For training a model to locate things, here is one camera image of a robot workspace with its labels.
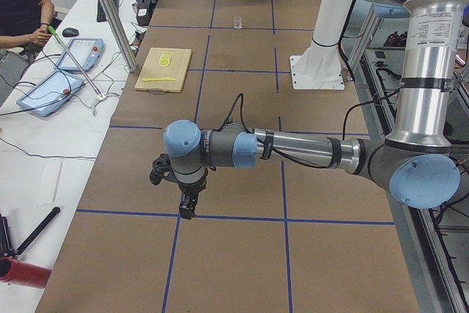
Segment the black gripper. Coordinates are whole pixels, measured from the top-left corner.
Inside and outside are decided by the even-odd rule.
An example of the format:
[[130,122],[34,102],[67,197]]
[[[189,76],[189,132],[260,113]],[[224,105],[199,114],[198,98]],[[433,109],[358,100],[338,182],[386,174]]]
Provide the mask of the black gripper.
[[179,188],[184,194],[179,206],[180,217],[191,220],[196,215],[198,195],[206,189],[208,172],[197,175],[195,180],[190,182],[179,181]]

